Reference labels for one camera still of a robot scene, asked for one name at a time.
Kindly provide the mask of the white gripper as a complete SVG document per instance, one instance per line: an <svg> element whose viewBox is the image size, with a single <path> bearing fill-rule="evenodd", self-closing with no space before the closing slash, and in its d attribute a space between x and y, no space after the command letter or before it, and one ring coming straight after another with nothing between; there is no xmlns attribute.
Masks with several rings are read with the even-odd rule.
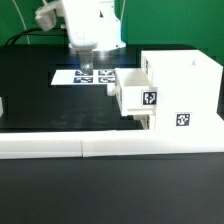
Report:
<svg viewBox="0 0 224 224"><path fill-rule="evenodd" d="M93 54L99 44L99 0L62 0L70 48L79 54L80 69L84 74L93 72Z"/></svg>

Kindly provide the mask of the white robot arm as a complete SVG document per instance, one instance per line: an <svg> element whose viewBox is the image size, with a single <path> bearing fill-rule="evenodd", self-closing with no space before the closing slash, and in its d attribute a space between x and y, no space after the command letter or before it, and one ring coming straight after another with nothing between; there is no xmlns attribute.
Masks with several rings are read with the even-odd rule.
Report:
<svg viewBox="0 0 224 224"><path fill-rule="evenodd" d="M126 47L114 6L115 0L53 0L37 9L35 20L43 31L49 31L63 17L70 53L79 57L81 71L90 74L94 53L104 56Z"/></svg>

